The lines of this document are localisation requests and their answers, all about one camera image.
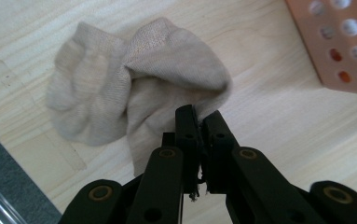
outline wood grain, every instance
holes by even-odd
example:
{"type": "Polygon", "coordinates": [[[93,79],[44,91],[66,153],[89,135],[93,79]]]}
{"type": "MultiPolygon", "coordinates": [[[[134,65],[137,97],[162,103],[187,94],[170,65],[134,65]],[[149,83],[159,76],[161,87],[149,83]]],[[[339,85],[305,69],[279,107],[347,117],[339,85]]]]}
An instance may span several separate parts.
{"type": "MultiPolygon", "coordinates": [[[[62,43],[86,21],[130,38],[166,17],[211,46],[234,81],[221,108],[242,146],[262,150],[293,184],[357,190],[357,94],[322,86],[282,0],[0,0],[0,142],[60,211],[92,180],[132,179],[126,138],[103,147],[61,139],[45,92],[62,43]]],[[[184,223],[229,223],[223,196],[185,201],[184,223]]]]}

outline orange pegboard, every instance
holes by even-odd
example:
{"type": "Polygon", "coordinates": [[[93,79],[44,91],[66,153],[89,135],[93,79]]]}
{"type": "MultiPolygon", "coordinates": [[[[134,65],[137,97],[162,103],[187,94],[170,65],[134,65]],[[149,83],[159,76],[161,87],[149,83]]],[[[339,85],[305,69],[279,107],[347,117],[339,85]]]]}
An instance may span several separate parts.
{"type": "Polygon", "coordinates": [[[323,85],[357,93],[357,0],[285,0],[323,85]]]}

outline gray carpet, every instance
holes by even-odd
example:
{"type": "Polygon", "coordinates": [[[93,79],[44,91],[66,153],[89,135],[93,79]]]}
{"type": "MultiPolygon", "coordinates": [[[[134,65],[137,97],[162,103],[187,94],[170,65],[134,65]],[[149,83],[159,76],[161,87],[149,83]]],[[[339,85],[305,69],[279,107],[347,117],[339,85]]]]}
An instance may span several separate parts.
{"type": "Polygon", "coordinates": [[[61,214],[0,144],[0,193],[27,223],[58,223],[61,214]]]}

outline light wood surface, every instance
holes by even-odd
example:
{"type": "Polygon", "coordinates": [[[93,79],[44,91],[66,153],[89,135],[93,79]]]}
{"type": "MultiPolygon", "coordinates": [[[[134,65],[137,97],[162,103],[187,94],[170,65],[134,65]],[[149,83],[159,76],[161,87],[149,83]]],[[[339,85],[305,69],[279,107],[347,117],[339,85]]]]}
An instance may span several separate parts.
{"type": "MultiPolygon", "coordinates": [[[[357,190],[357,94],[322,86],[282,0],[0,0],[0,142],[60,211],[92,180],[125,184],[132,164],[125,137],[87,147],[51,127],[45,93],[57,50],[80,21],[130,38],[161,16],[227,67],[234,91],[220,111],[242,146],[303,189],[329,179],[357,190]]],[[[185,197],[184,223],[231,222],[223,196],[200,194],[185,197]]]]}

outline beige sock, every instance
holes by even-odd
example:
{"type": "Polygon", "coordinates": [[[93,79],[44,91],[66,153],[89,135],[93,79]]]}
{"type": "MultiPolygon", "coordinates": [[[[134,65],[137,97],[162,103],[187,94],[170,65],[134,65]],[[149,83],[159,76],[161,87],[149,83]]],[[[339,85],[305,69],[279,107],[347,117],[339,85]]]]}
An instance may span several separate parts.
{"type": "Polygon", "coordinates": [[[123,40],[86,23],[60,49],[47,106],[58,133],[99,146],[126,134],[130,76],[122,69],[123,40]]]}
{"type": "Polygon", "coordinates": [[[139,175],[162,134],[174,131],[175,109],[192,104],[202,120],[222,105],[231,86],[212,50],[167,19],[138,30],[127,46],[81,23],[56,58],[48,107],[68,139],[94,146],[126,133],[139,175]]]}

